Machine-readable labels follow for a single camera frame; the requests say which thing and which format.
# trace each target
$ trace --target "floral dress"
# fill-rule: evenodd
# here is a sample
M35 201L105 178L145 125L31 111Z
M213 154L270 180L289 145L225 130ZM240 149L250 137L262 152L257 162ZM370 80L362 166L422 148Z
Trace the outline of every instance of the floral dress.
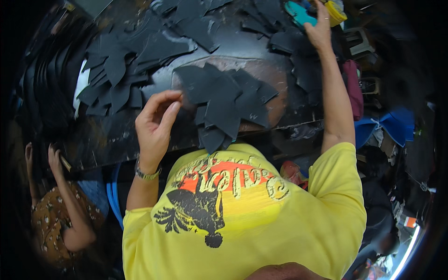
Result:
M74 182L69 182L79 204L90 217L94 230L98 230L104 222L104 216ZM38 238L40 249L47 261L57 268L70 268L81 252L72 253L67 250L62 240L62 232L72 227L67 207L59 188L50 190L34 207L31 206L31 225Z

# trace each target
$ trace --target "metal watch band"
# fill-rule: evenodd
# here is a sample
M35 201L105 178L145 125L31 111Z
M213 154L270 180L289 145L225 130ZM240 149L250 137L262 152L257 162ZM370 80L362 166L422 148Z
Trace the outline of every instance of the metal watch band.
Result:
M146 174L146 173L143 173L143 172L140 170L140 167L138 166L138 163L139 163L139 162L140 162L140 161L137 160L137 163L135 164L135 175L137 175L138 177L140 177L141 179L143 179L143 180L145 180L145 181L150 181L150 180L156 178L157 175L160 174L160 171L162 171L162 168L159 168L159 169L156 171L156 173L154 173L154 174Z

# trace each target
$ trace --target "woman's hand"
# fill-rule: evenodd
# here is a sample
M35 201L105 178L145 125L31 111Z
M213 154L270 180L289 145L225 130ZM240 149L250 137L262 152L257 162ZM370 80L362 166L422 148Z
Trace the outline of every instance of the woman's hand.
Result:
M25 147L25 161L28 178L31 179L33 175L33 144L31 142Z
M310 39L313 46L318 52L332 51L332 40L330 30L330 15L327 8L319 0L314 0L317 5L317 24L312 26L306 22L305 28L308 39Z
M157 171L167 152L171 128L181 108L181 101L182 92L178 90L154 94L135 119L142 172L153 174Z
M50 165L50 169L52 170L56 181L64 179L64 172L62 170L59 154L60 150L55 151L52 144L48 146L48 164Z

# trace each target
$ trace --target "yellow container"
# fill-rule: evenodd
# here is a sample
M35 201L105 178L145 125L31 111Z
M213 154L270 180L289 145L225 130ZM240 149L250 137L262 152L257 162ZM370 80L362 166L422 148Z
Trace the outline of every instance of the yellow container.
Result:
M336 25L347 19L347 15L335 2L328 1L327 3L325 3L325 7L327 7L328 13L330 14L331 27L335 27Z

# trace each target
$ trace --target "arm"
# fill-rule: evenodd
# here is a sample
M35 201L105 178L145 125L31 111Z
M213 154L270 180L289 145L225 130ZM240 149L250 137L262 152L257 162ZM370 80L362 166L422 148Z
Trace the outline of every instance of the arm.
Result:
M68 182L64 178L59 153L60 150L55 152L53 146L50 145L48 147L48 163L72 222L72 227L63 231L62 240L69 251L77 252L93 243L96 240L96 235L90 225L89 217L87 217L86 212L78 203L78 200L69 188Z
M33 145L31 142L25 147L26 172L30 184L31 203L36 206L40 200L40 194L36 182L33 179Z
M327 9L320 1L318 23L315 27L306 23L304 27L311 43L316 47L322 64L322 95L324 126L322 153L332 146L349 142L355 145L355 128L352 106L339 71L331 45L331 31Z
M140 146L139 168L145 174L157 172L160 161L165 155L171 128L181 107L181 92L167 90L152 95L142 112L135 119L138 144ZM129 190L126 209L153 207L159 193L158 177L145 181L138 176Z

